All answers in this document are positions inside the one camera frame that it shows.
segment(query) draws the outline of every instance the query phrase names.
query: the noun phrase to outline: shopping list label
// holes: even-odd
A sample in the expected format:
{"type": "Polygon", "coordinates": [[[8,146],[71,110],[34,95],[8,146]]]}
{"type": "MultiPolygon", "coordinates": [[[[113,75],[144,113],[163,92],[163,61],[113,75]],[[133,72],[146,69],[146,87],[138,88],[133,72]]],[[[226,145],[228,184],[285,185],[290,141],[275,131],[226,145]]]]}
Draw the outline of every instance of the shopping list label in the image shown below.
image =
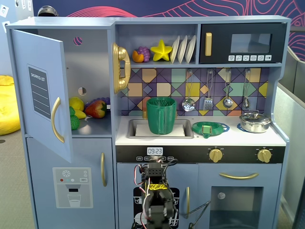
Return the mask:
{"type": "Polygon", "coordinates": [[[50,119],[51,108],[47,72],[28,66],[34,111],[50,119]]]}

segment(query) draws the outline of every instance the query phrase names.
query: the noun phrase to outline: microwave buttons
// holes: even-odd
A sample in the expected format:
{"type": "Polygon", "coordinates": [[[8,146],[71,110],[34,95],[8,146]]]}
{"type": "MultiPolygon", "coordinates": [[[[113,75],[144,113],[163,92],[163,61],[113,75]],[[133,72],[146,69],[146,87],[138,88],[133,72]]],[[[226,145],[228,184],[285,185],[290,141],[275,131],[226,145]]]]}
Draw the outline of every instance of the microwave buttons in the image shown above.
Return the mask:
{"type": "Polygon", "coordinates": [[[236,56],[236,61],[242,61],[243,60],[243,56],[242,55],[237,55],[236,56]]]}
{"type": "Polygon", "coordinates": [[[257,60],[258,61],[264,61],[265,56],[264,55],[258,55],[257,60]]]}
{"type": "Polygon", "coordinates": [[[250,56],[250,61],[256,61],[256,59],[257,59],[257,55],[250,56]]]}
{"type": "Polygon", "coordinates": [[[272,55],[266,55],[265,56],[265,61],[271,61],[271,57],[272,57],[272,55]]]}
{"type": "Polygon", "coordinates": [[[229,55],[229,61],[234,61],[235,60],[235,56],[234,55],[229,55]]]}
{"type": "Polygon", "coordinates": [[[249,61],[250,56],[249,55],[245,55],[243,58],[243,61],[249,61]]]}

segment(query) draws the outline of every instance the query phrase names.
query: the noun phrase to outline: green cup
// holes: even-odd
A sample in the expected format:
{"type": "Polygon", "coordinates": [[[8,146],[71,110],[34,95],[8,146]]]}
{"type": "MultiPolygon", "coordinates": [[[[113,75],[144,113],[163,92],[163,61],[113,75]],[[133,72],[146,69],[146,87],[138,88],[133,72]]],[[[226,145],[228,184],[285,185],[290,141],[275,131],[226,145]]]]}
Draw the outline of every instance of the green cup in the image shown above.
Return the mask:
{"type": "Polygon", "coordinates": [[[177,103],[169,97],[155,97],[147,100],[148,126],[156,135],[166,135],[173,131],[177,103]]]}

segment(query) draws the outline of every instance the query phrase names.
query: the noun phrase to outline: silver pot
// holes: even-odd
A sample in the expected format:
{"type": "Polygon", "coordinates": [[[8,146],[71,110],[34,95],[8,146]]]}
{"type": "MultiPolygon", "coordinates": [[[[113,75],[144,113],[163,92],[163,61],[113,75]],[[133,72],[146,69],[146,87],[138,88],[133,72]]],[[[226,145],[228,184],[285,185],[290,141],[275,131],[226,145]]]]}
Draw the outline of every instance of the silver pot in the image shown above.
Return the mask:
{"type": "Polygon", "coordinates": [[[269,128],[269,124],[271,123],[270,118],[257,112],[245,113],[239,116],[239,118],[242,129],[252,133],[266,132],[269,128]]]}

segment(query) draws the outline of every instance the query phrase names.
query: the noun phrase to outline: floor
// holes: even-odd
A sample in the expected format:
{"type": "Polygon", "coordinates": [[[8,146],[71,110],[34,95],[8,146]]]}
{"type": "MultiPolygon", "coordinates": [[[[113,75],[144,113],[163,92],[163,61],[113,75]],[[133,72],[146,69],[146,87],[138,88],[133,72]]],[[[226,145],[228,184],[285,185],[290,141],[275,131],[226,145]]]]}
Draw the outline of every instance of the floor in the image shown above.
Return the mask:
{"type": "MultiPolygon", "coordinates": [[[[0,228],[34,229],[20,131],[0,136],[0,228]]],[[[281,209],[278,229],[291,228],[281,209]]]]}

